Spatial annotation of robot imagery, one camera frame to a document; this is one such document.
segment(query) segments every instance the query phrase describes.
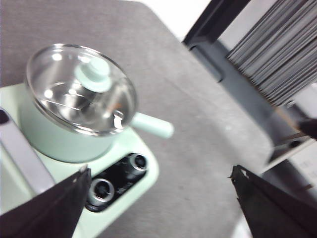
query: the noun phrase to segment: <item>white wall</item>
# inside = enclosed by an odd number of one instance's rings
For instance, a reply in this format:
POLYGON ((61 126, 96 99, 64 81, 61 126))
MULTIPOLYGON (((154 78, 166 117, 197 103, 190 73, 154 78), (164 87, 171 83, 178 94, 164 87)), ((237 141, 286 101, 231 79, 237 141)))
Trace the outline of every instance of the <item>white wall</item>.
POLYGON ((210 0, 134 0, 148 6, 183 41, 210 0))
MULTIPOLYGON (((148 6, 175 37, 183 41, 210 0, 139 0, 139 2, 148 6)), ((229 50, 232 49, 274 3, 275 0, 251 0, 219 40, 229 50)))

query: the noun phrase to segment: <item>silver knob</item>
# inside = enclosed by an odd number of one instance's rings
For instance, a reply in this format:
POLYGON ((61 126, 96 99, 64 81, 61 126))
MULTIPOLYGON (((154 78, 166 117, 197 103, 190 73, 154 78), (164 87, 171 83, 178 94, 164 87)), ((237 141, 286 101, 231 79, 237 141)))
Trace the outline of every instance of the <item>silver knob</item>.
POLYGON ((96 178, 92 181, 88 201, 94 206, 102 206, 109 202, 114 196, 112 183, 104 178, 96 178))
POLYGON ((134 179, 137 176, 144 174, 146 169, 146 158, 143 155, 136 153, 129 155, 126 166, 124 167, 127 179, 134 179))

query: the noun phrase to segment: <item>pot lid knob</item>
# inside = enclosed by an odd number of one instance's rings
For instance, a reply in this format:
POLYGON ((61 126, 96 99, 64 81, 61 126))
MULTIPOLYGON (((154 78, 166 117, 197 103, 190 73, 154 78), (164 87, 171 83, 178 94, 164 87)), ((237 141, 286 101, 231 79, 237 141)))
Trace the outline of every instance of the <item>pot lid knob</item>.
POLYGON ((110 66, 101 58, 92 58, 89 63, 75 69, 77 80, 87 89, 103 93, 111 88, 110 66))

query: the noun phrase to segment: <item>control panel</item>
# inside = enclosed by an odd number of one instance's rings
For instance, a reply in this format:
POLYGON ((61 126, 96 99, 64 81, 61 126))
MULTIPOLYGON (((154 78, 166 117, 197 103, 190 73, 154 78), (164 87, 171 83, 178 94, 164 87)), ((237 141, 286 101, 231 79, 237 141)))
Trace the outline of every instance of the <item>control panel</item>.
POLYGON ((146 158, 131 153, 93 177, 86 202, 92 212, 101 212, 135 185, 146 173, 146 158))

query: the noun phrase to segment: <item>electric stove base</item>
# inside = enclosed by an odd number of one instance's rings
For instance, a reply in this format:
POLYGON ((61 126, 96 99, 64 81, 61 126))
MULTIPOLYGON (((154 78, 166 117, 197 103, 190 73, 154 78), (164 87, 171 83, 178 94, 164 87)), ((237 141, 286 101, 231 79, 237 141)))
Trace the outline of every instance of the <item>electric stove base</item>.
MULTIPOLYGON (((0 88, 1 107, 11 115, 18 126, 20 126, 19 107, 25 94, 26 91, 23 84, 0 88)), ((2 146, 0 152, 0 212, 4 214, 30 200, 35 194, 2 146)), ((154 155, 138 134, 131 128, 127 128, 118 135, 107 153, 87 163, 65 163, 51 159, 38 151, 36 152, 56 182, 60 182, 75 173, 84 164, 88 164, 92 172, 92 177, 95 177, 131 153, 142 154, 146 158, 146 173, 137 181, 135 180, 133 186, 126 189, 124 193, 118 196, 106 209, 99 212, 92 212, 87 208, 83 209, 73 235, 74 238, 92 238, 99 235, 144 194, 155 183, 159 175, 159 167, 154 155)))

